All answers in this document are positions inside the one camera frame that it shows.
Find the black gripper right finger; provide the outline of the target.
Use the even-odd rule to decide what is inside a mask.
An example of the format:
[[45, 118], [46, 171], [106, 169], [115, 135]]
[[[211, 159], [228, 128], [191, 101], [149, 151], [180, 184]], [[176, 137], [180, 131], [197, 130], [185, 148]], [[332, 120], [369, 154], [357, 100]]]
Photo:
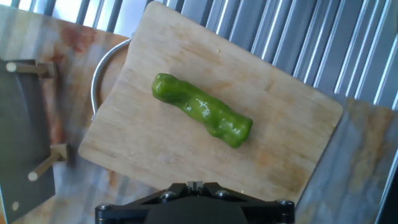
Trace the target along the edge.
[[195, 195], [210, 199], [205, 214], [217, 212], [222, 219], [235, 223], [294, 223], [295, 203], [287, 199], [264, 201], [231, 189], [217, 182], [195, 183]]

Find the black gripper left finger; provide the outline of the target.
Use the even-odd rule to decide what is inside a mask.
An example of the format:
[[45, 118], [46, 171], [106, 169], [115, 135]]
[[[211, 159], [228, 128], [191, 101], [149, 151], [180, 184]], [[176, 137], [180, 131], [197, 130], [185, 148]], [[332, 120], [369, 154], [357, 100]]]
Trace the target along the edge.
[[142, 223], [152, 208], [176, 199], [192, 196], [194, 190], [195, 182], [174, 183], [167, 189], [126, 205], [102, 203], [95, 208], [95, 223], [112, 224], [126, 223], [127, 221]]

